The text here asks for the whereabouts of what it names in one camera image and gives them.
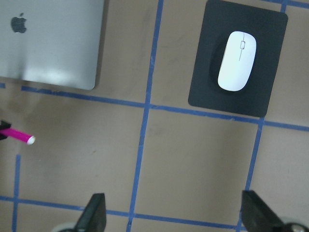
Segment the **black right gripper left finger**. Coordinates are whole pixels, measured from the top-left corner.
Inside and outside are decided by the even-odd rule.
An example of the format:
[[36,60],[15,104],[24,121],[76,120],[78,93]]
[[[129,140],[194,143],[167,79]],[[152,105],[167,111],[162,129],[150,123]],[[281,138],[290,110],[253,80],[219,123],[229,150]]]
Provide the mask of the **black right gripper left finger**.
[[103,232],[107,223],[105,194],[92,195],[82,215],[73,228],[74,232]]

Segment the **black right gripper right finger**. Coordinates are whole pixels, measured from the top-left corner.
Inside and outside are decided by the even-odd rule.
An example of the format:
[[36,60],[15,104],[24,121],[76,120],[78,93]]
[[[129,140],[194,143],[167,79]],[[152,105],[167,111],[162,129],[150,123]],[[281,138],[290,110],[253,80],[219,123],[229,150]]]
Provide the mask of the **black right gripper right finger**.
[[282,232],[283,221],[253,190],[243,190],[241,220],[248,232]]

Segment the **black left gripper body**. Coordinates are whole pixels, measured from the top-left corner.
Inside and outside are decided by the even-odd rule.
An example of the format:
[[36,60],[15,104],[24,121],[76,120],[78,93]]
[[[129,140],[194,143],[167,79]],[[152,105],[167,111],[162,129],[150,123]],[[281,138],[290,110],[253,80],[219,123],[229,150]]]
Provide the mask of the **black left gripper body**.
[[11,123],[6,122],[4,120],[0,121],[0,140],[7,139],[8,136],[4,134],[3,130],[10,129]]

